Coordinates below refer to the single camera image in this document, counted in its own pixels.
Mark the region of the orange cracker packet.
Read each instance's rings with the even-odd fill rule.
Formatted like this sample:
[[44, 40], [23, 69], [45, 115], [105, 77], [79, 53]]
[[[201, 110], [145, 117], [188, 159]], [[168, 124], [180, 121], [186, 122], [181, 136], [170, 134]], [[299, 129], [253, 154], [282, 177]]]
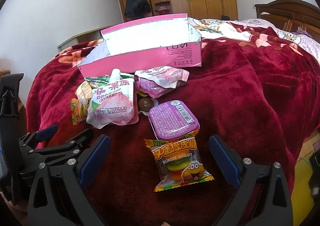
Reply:
[[71, 115], [73, 125], [85, 121], [89, 102], [92, 98], [92, 87], [88, 81], [82, 82], [74, 91], [76, 98], [71, 99]]

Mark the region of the green snack packet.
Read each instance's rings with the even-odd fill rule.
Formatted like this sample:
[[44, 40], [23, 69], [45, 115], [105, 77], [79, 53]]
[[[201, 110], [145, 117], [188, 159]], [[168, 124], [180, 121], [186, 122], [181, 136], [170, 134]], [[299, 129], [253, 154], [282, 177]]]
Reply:
[[[134, 75], [128, 74], [128, 73], [121, 73], [120, 78], [116, 78], [116, 80], [122, 80], [127, 78], [134, 78]], [[110, 76], [95, 76], [95, 77], [87, 77], [84, 78], [85, 81], [89, 83], [92, 89], [98, 88], [100, 86], [104, 86], [105, 84], [108, 84], [110, 82]]]

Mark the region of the pink peach jelly pouch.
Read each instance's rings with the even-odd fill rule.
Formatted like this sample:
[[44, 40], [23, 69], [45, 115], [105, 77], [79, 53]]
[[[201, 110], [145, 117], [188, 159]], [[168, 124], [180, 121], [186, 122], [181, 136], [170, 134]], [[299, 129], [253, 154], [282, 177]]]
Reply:
[[110, 82], [93, 90], [86, 122], [101, 129], [108, 124], [130, 125], [139, 121], [134, 78], [121, 78], [112, 70]]

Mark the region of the burger gummy packet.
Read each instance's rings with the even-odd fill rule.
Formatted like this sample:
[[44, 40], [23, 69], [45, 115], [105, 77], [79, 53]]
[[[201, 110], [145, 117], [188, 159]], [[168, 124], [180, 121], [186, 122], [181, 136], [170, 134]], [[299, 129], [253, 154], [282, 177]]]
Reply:
[[171, 141], [146, 139], [145, 144], [153, 154], [161, 179], [155, 192], [214, 179], [202, 163], [195, 137]]

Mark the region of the purple jelly cup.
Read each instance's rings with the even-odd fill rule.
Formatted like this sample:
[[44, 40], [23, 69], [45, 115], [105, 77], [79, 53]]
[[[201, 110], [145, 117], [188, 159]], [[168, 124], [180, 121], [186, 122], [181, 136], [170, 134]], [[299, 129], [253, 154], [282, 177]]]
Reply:
[[195, 115], [183, 101], [167, 101], [149, 111], [149, 122], [156, 139], [171, 141], [200, 128]]

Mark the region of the red floral blanket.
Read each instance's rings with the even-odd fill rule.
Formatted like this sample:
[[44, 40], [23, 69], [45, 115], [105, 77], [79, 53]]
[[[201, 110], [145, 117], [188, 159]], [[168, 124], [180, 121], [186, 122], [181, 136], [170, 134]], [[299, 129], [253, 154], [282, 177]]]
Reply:
[[162, 101], [181, 100], [200, 123], [201, 160], [213, 180], [155, 192], [159, 173], [145, 140], [154, 137], [146, 116], [135, 124], [107, 125], [111, 149], [87, 198], [108, 225], [212, 225], [234, 192], [208, 147], [218, 134], [240, 156], [262, 165], [279, 162], [292, 189], [303, 145], [319, 127], [319, 63], [289, 45], [204, 39], [202, 65]]

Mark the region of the low white shelf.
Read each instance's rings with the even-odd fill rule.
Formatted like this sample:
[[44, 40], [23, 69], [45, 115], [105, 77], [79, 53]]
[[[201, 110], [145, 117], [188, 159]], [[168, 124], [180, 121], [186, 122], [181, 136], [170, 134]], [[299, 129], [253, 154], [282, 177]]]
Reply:
[[108, 27], [111, 27], [111, 26], [104, 26], [104, 27], [100, 27], [100, 28], [97, 28], [97, 29], [89, 30], [89, 31], [86, 31], [86, 32], [83, 32], [83, 33], [80, 33], [80, 34], [76, 34], [76, 35], [68, 38], [64, 42], [60, 43], [57, 46], [57, 50], [58, 50], [58, 52], [60, 52], [60, 51], [66, 49], [66, 48], [68, 48], [70, 46], [73, 46], [73, 45], [76, 45], [76, 44], [79, 44], [79, 43], [93, 41], [93, 40], [99, 40], [99, 39], [102, 38], [101, 31], [103, 29], [108, 28]]

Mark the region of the pink cardboard box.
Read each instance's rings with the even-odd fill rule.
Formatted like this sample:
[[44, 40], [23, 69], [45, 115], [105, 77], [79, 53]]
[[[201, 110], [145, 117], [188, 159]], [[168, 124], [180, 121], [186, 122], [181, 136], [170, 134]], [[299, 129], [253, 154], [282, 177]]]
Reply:
[[158, 15], [101, 31], [102, 43], [78, 64], [83, 77], [125, 73], [159, 66], [200, 67], [201, 34], [186, 13]]

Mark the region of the black hanging jacket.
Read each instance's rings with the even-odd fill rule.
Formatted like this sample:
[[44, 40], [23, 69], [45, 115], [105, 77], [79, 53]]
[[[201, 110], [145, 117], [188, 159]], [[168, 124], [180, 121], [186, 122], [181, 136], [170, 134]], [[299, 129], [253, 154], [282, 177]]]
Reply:
[[124, 15], [131, 19], [144, 17], [151, 13], [147, 0], [126, 0]]

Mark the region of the wooden headboard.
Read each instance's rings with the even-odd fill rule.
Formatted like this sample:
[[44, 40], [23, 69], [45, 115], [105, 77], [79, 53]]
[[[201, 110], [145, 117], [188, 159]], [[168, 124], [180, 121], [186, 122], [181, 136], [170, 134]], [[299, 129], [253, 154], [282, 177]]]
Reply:
[[302, 29], [319, 42], [318, 7], [302, 0], [275, 0], [267, 4], [255, 4], [257, 17], [267, 20], [275, 27], [297, 32]]

